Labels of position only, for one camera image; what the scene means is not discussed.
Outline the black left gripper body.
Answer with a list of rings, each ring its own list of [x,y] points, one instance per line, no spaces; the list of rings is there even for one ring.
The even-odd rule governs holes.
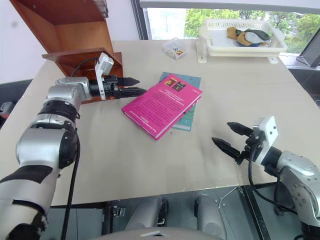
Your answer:
[[[120,78],[115,75],[105,75],[103,77],[103,89],[106,98],[120,99],[119,80]]]

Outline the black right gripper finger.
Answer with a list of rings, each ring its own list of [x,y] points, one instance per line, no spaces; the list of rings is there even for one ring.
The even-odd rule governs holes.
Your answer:
[[[225,154],[233,159],[244,158],[244,155],[237,149],[233,148],[228,142],[223,139],[212,137],[213,143]]]
[[[230,129],[240,136],[247,136],[250,137],[253,134],[253,130],[243,124],[238,122],[228,122],[227,125]]]

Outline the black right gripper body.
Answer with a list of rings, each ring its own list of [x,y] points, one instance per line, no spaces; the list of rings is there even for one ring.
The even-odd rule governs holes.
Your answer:
[[[245,141],[245,146],[243,151],[237,156],[235,162],[240,166],[244,160],[252,160],[255,162],[258,158],[258,155],[262,151],[262,145],[266,139],[265,133],[263,131],[252,132],[247,136]]]

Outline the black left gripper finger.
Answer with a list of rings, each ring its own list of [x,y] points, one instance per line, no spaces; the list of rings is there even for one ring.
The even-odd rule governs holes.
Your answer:
[[[140,87],[128,87],[128,88],[120,88],[118,97],[121,98],[132,98],[138,97],[146,93],[147,91]]]
[[[139,80],[132,77],[118,77],[118,85],[119,86],[134,86],[140,83]]]

